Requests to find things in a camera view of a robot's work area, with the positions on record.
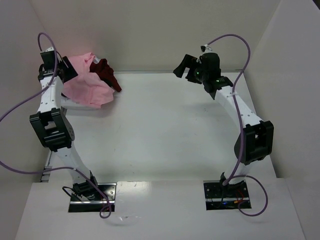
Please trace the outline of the pink t shirt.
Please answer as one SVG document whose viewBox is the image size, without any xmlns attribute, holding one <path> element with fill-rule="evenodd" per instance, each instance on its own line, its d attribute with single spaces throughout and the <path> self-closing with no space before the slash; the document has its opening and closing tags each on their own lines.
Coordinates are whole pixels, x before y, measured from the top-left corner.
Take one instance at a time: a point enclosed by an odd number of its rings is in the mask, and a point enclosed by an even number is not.
<svg viewBox="0 0 320 240">
<path fill-rule="evenodd" d="M 68 57 L 77 76 L 63 84 L 62 94 L 77 104 L 100 109 L 114 100 L 115 91 L 97 73 L 90 72 L 95 58 L 92 52 Z"/>
</svg>

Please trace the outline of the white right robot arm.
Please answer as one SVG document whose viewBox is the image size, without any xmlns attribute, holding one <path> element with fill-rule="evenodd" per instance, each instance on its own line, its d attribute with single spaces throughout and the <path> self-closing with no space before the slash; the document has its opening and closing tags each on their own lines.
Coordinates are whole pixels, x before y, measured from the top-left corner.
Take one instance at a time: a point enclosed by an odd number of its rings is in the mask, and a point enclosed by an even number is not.
<svg viewBox="0 0 320 240">
<path fill-rule="evenodd" d="M 239 136 L 234 144 L 235 166 L 221 175 L 220 184 L 230 188 L 242 182 L 254 162 L 262 161 L 273 148 L 274 125 L 257 116 L 235 90 L 235 83 L 223 76 L 219 56 L 205 51 L 199 57 L 186 54 L 173 74 L 201 84 L 235 122 Z"/>
</svg>

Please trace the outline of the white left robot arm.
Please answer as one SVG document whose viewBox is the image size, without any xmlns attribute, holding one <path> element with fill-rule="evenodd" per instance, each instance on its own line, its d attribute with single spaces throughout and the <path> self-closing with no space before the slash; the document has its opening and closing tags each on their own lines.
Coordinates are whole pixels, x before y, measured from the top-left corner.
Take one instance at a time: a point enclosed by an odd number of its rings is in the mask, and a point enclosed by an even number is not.
<svg viewBox="0 0 320 240">
<path fill-rule="evenodd" d="M 75 146 L 74 129 L 62 107 L 64 80 L 76 77 L 70 61 L 58 59 L 53 47 L 41 52 L 43 64 L 39 67 L 38 80 L 43 92 L 37 112 L 29 121 L 43 147 L 54 152 L 68 168 L 72 177 L 72 191 L 89 201 L 98 200 L 98 184 L 92 172 L 84 165 Z"/>
</svg>

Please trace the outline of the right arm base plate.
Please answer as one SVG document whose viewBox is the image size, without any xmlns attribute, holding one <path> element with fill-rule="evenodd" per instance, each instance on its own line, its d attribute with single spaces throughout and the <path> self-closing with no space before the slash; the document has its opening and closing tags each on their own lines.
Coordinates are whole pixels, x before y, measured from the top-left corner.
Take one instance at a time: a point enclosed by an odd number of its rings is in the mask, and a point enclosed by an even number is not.
<svg viewBox="0 0 320 240">
<path fill-rule="evenodd" d="M 225 188 L 219 181 L 203 182 L 207 211 L 251 209 L 247 183 L 243 180 L 235 186 Z"/>
</svg>

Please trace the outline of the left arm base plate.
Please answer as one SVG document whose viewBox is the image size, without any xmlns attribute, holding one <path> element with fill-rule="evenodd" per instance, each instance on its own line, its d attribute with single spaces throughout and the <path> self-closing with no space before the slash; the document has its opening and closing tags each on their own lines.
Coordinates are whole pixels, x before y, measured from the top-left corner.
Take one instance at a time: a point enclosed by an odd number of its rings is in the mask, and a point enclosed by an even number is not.
<svg viewBox="0 0 320 240">
<path fill-rule="evenodd" d="M 95 192 L 94 196 L 89 199 L 84 195 L 78 195 L 74 188 L 63 186 L 63 191 L 69 197 L 68 212 L 69 213 L 99 213 L 103 214 L 109 211 L 115 211 L 116 200 L 116 183 L 98 183 L 99 190 L 103 193 Z"/>
</svg>

